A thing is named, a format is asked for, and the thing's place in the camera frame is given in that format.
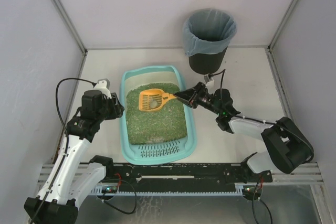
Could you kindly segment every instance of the light blue trash bag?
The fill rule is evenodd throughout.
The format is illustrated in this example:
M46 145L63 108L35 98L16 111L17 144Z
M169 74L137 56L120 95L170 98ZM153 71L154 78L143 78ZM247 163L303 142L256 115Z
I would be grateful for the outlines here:
M222 52L237 33L233 17L217 9L203 9L188 18L182 29L187 56Z

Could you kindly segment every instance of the litter scoop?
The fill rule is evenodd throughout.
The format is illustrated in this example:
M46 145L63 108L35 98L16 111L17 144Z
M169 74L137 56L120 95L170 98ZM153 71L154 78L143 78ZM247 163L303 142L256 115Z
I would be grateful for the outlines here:
M167 102L176 98L173 94L165 93L162 89L143 90L139 95L139 110L158 111Z

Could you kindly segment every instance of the black trash can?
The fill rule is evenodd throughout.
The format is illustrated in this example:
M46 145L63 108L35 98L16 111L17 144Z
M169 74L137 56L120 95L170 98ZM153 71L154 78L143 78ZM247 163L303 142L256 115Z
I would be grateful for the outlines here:
M221 10L204 9L193 14L183 25L183 49L190 67L200 74L216 72L236 32L234 19Z

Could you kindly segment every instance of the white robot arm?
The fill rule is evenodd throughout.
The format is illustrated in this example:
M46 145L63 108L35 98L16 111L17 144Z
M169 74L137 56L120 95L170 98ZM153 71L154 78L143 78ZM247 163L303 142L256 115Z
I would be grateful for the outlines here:
M75 223L80 205L94 186L106 177L113 177L113 160L95 156L71 185L81 157L99 131L100 123L123 114L124 107L108 88L109 81L100 80L82 96L82 106L67 123L67 134L50 176L36 198L27 198L25 202L31 223Z
M209 94L206 85L199 82L193 88L174 95L190 108L200 105L216 113L221 130L263 141L267 152L256 153L247 160L248 168L255 174L275 168L289 174L300 164L313 159L313 147L291 119L283 117L276 123L269 123L244 117L234 109L227 89L217 89L214 94Z

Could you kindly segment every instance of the turquoise litter box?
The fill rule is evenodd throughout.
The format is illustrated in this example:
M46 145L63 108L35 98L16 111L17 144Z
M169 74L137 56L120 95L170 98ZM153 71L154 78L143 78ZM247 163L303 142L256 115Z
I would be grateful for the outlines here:
M133 145L129 143L126 114L126 96L128 92L139 86L168 82L185 89L185 83L174 66L149 66L127 71L123 74L120 85L120 103L125 107L125 113L120 119L121 152L124 158L135 165L157 165L173 162L192 154L197 146L197 137L193 112L184 105L187 136L179 140L161 144Z

